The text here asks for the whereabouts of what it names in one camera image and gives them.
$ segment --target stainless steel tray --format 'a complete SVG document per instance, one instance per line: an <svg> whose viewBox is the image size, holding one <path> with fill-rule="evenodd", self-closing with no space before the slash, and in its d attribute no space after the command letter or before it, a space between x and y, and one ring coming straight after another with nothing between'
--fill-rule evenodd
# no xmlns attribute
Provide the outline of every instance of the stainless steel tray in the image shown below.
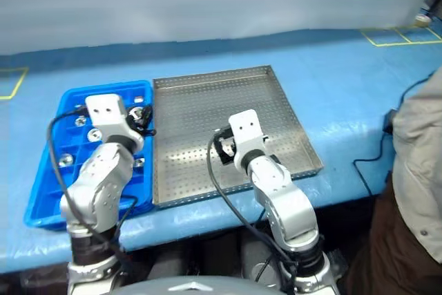
<svg viewBox="0 0 442 295"><path fill-rule="evenodd" d="M161 207L215 196L206 146L229 116L254 109L266 146L293 178L315 175L323 164L302 129L271 66L154 79L155 175L153 201ZM213 171L227 192L249 187L248 178L211 151Z"/></svg>

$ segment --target brown pants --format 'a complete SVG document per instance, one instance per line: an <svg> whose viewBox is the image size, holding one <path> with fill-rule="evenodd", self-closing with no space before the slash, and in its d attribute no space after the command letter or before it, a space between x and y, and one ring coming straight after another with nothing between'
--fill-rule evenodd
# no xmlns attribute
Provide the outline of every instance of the brown pants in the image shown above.
<svg viewBox="0 0 442 295"><path fill-rule="evenodd" d="M345 288L348 295L442 294L442 265L404 223L391 177L376 201L368 244L350 264Z"/></svg>

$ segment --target blue table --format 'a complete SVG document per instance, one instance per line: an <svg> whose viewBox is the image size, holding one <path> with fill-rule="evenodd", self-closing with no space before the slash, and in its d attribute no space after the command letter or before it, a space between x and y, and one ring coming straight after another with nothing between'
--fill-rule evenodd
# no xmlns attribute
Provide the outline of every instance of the blue table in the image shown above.
<svg viewBox="0 0 442 295"><path fill-rule="evenodd" d="M442 32L442 25L434 30ZM442 64L442 44L377 48L357 30L316 30L0 57L0 68L29 67L17 94L0 100L0 273L70 260L66 232L31 229L22 221L46 126L66 90L263 64L272 65L325 164L318 176L297 182L315 207L323 207L367 196L351 162L378 153L383 115L397 107L406 87ZM13 87L18 78L0 73L0 88ZM374 193L383 189L392 159L388 139L382 160L361 165ZM262 211L252 191L231 199L249 221ZM121 240L125 248L138 249L239 224L225 203L214 198L128 220Z"/></svg>

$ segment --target yellow tape line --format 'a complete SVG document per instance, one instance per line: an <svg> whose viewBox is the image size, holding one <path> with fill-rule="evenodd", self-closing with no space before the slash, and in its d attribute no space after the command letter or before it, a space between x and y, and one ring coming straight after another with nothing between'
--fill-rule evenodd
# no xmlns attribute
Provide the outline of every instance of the yellow tape line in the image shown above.
<svg viewBox="0 0 442 295"><path fill-rule="evenodd" d="M3 72L3 73L4 72L7 72L7 73L18 72L18 71L23 71L23 72L20 75L19 81L15 84L14 90L12 90L12 92L9 96L0 96L0 100L11 100L12 98L14 98L14 96L17 94L17 91L20 88L21 83L25 79L26 74L28 74L29 67L9 68L9 69L0 68L0 72Z"/></svg>
<svg viewBox="0 0 442 295"><path fill-rule="evenodd" d="M396 42L396 43L383 43L383 44L378 44L375 41L373 41L373 39L369 38L367 36L367 34L365 34L364 31L376 31L376 30L387 30L387 29L361 29L359 30L361 32L362 35L364 35L364 37L373 45L376 46L377 48L382 48L382 47L386 47L386 46L404 46L404 45L425 45L425 44L441 44L442 43L442 37L439 36L438 34L436 34L432 29L430 28L425 28L426 30L428 30L429 32L431 32L434 36L437 37L436 41L411 41L410 39L408 39L403 33L401 33L397 28L392 28L390 30L393 30L394 32L396 32L399 36L401 36L405 41L400 41L400 42Z"/></svg>

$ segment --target blue plastic tray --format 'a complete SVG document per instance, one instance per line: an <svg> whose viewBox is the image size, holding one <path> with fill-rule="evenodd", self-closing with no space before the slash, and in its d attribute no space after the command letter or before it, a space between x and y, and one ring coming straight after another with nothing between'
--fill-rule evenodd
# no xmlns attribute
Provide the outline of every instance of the blue plastic tray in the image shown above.
<svg viewBox="0 0 442 295"><path fill-rule="evenodd" d="M76 105L85 105L85 98L102 93L117 93L124 100L126 108L152 104L152 88L147 81L89 86L66 91L61 98L57 114L71 111ZM135 97L142 96L144 101L135 103ZM79 174L80 167L102 142L89 142L87 134L93 128L90 119L84 126L75 126L77 116L67 117L55 124L53 139L57 157L69 153L74 157L74 164L60 168L61 174L70 186ZM123 190L123 194L137 196L138 203L131 212L135 216L152 209L152 150L153 139L146 137L144 148L135 158L144 158L144 167L134 168L133 177ZM24 222L30 227L46 229L63 229L66 221L60 215L60 199L62 192L50 165L48 145L46 145L26 208ZM120 217L127 211L133 201L122 198L119 205Z"/></svg>

